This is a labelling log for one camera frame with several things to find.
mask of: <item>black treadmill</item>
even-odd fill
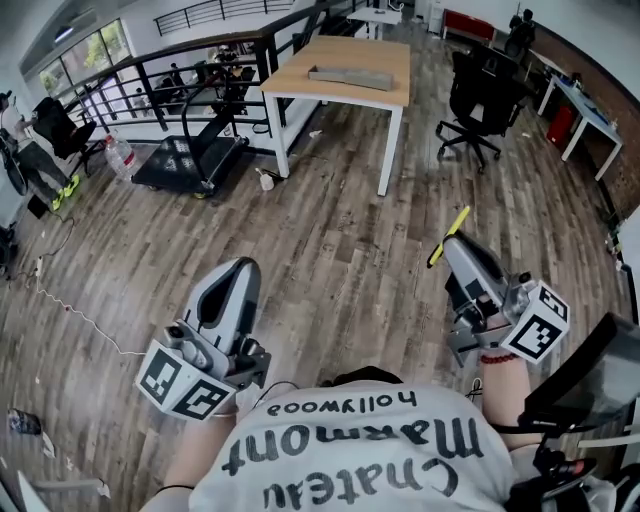
[[[207,87],[205,82],[189,95],[182,107],[184,136],[172,135],[164,139],[133,176],[133,183],[196,197],[212,196],[220,189],[249,140],[238,136],[231,105],[225,105],[200,135],[191,137],[187,110],[193,99]],[[229,124],[234,136],[218,137]]]

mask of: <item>black and white marker cube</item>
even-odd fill
[[[162,412],[185,420],[206,420],[236,392],[156,340],[142,361],[136,386]]]
[[[537,364],[569,332],[570,320],[569,305],[539,281],[529,292],[529,306],[501,346]]]

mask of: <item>railing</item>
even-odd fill
[[[328,0],[259,30],[197,39],[127,59],[75,84],[56,98],[75,93],[75,99],[67,105],[70,117],[85,123],[95,121],[107,133],[112,127],[149,124],[168,131],[170,124],[181,122],[179,114],[189,91],[199,88],[207,79],[211,87],[217,88],[209,90],[215,91],[215,96],[196,98],[190,106],[194,110],[187,113],[187,122],[209,122],[221,108],[231,106],[235,124],[250,125],[254,133],[270,136],[264,96],[258,86],[278,70],[281,62],[304,47],[312,35],[353,35],[362,23],[352,22],[346,16],[370,2],[377,6],[378,0]],[[210,49],[221,47],[235,49],[238,55],[231,61],[226,61],[223,55],[218,62],[201,61],[154,73],[145,68],[154,62],[157,66],[158,59],[193,55],[197,50],[210,53]],[[191,78],[184,81],[186,73]],[[278,101],[283,126],[287,125],[289,104]]]
[[[156,18],[161,36],[234,16],[288,11],[292,0],[210,0]]]

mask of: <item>yellow shoe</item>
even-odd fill
[[[75,174],[73,178],[71,178],[71,184],[64,187],[64,197],[71,197],[71,194],[73,194],[73,191],[78,186],[78,183],[80,183],[80,176]]]

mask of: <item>red bracelet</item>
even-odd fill
[[[498,356],[498,357],[489,357],[487,355],[480,356],[480,362],[484,364],[506,363],[507,361],[513,361],[514,359],[518,359],[517,354],[509,354],[506,356]]]

